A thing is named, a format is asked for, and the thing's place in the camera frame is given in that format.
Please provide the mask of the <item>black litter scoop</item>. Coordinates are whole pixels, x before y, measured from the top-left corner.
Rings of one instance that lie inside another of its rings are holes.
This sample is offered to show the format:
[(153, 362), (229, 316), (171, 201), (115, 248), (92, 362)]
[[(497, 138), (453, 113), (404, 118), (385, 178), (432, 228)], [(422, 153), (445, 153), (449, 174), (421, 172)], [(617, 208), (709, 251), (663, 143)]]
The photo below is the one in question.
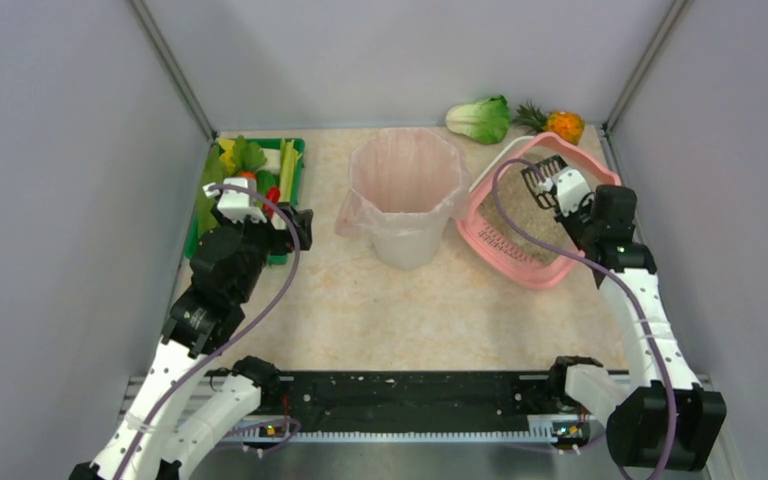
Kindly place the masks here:
[(553, 155), (537, 163), (527, 161), (520, 174), (530, 194), (538, 202), (549, 202), (557, 191), (553, 176), (567, 167), (567, 162), (560, 155)]

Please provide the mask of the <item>white trash bin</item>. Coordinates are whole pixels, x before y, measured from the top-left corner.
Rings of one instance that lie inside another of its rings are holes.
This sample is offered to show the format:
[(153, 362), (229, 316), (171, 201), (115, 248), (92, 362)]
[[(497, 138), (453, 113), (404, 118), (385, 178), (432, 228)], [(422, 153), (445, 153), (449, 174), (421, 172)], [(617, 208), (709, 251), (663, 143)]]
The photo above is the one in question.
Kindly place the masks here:
[(426, 220), (417, 228), (385, 228), (369, 234), (378, 259), (391, 267), (413, 270), (436, 255), (448, 218)]

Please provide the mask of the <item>pink plastic bin liner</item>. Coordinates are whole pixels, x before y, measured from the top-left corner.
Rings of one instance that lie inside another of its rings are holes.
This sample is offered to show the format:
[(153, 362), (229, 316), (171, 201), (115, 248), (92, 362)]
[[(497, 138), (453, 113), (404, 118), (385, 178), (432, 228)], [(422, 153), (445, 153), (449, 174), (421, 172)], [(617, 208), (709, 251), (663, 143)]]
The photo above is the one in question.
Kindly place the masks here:
[(349, 157), (334, 223), (342, 237), (404, 236), (467, 216), (472, 177), (464, 151), (430, 128), (384, 128)]

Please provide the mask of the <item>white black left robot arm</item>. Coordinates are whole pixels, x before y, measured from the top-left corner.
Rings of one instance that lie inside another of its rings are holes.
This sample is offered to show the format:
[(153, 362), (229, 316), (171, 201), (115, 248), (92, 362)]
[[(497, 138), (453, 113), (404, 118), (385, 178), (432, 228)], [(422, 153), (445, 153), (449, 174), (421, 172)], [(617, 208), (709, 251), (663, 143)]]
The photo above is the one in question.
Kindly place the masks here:
[(189, 261), (190, 284), (173, 303), (148, 375), (125, 418), (94, 459), (76, 465), (73, 479), (155, 479), (183, 474), (184, 463), (165, 450), (200, 378), (219, 356), (257, 326), (295, 279), (292, 262), (284, 284), (250, 322), (242, 306), (273, 255), (298, 257), (313, 243), (310, 209), (289, 203), (274, 209), (285, 223), (234, 222), (225, 217), (203, 234)]

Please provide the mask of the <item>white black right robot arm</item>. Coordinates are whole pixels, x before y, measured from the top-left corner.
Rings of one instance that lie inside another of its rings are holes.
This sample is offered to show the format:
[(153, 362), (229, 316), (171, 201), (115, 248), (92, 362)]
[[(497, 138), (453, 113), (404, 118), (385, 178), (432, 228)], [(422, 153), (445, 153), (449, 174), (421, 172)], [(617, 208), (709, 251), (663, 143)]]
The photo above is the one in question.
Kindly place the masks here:
[(699, 471), (726, 418), (721, 393), (703, 387), (681, 353), (661, 303), (650, 249), (634, 239), (635, 192), (627, 187), (555, 185), (555, 219), (593, 271), (618, 321), (629, 384), (594, 364), (566, 367), (564, 393), (603, 425), (621, 469)]

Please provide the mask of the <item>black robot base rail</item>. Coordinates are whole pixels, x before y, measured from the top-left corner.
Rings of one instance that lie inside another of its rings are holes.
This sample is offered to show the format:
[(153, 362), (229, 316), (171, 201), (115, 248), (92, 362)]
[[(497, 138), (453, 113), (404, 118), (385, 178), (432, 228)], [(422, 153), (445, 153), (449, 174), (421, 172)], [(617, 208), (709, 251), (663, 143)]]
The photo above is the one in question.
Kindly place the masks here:
[(248, 418), (283, 417), (306, 441), (584, 443), (598, 431), (529, 371), (285, 371)]

